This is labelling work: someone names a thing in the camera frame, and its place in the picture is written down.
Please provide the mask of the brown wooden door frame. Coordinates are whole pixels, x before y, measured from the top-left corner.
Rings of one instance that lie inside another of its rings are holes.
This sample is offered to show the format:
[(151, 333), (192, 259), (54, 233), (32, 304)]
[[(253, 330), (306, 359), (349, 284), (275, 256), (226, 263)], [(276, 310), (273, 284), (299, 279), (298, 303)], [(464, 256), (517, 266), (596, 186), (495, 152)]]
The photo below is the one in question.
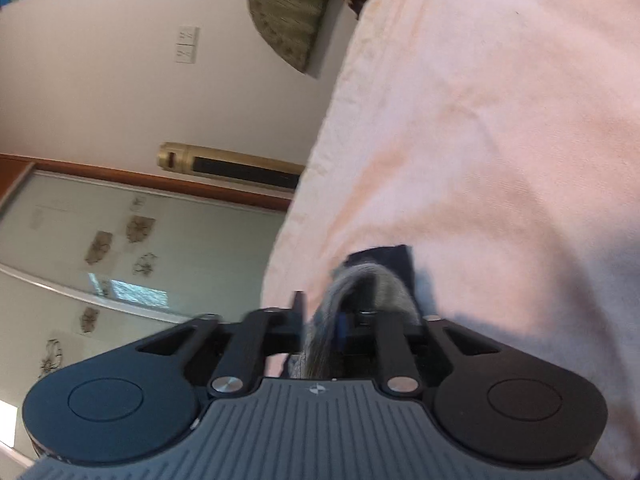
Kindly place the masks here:
[(140, 174), (113, 168), (75, 164), (74, 162), (60, 162), (59, 160), (27, 157), (22, 155), (1, 154), (1, 161), (26, 162), (33, 164), (34, 168), (42, 171), (62, 174), (66, 177), (80, 177), (94, 179), (103, 182), (126, 184), (138, 188), (150, 188), (155, 191), (186, 194), (209, 200), (221, 200), (232, 204), (252, 206), (269, 210), (287, 212), (292, 200), (288, 197), (270, 196), (264, 193), (235, 190), (223, 186), (177, 180), (153, 176), (152, 174)]

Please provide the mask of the white wall socket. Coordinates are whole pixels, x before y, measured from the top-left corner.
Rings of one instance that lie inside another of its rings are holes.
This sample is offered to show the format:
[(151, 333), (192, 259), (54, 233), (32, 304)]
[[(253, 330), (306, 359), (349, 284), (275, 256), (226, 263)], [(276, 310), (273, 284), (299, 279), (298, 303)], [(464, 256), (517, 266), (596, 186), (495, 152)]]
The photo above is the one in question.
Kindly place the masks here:
[(196, 52), (198, 52), (198, 26), (180, 26), (178, 28), (175, 62), (182, 64), (194, 64)]

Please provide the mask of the grey sweater with navy sleeves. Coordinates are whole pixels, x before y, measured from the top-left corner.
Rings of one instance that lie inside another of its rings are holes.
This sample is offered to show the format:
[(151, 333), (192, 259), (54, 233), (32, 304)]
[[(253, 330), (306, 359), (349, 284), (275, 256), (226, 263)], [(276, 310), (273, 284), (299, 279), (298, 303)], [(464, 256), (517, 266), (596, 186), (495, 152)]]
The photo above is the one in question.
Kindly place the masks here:
[(398, 312), (419, 324), (424, 307), (416, 300), (416, 272), (407, 245), (354, 252), (333, 271), (321, 304), (304, 327), (302, 350), (285, 360), (281, 376), (332, 379), (349, 375), (350, 323), (380, 311)]

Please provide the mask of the pink bed sheet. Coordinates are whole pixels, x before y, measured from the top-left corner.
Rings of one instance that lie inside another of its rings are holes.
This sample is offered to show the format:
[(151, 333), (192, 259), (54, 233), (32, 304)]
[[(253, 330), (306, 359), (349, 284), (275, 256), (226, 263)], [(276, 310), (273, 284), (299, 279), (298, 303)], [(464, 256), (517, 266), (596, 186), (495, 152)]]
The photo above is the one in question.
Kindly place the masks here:
[(369, 0), (262, 304), (410, 246), (427, 310), (574, 370), (639, 474), (639, 0)]

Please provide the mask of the white sliding wardrobe door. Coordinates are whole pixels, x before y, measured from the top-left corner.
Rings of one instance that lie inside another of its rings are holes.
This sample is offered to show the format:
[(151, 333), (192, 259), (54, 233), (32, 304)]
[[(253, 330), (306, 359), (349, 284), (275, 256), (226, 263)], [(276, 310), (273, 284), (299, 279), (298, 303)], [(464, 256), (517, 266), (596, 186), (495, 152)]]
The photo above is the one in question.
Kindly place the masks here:
[(260, 304), (283, 214), (30, 170), (1, 203), (1, 459), (35, 458), (21, 420), (59, 368), (204, 313)]

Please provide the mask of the gold tower fan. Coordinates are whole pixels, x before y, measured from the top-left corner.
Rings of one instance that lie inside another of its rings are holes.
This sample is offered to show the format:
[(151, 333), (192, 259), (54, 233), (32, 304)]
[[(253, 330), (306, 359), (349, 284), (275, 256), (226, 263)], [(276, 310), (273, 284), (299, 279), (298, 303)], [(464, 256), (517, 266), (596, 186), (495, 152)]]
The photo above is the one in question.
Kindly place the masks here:
[(304, 166), (272, 158), (166, 142), (157, 153), (157, 165), (175, 174), (246, 183), (293, 192)]

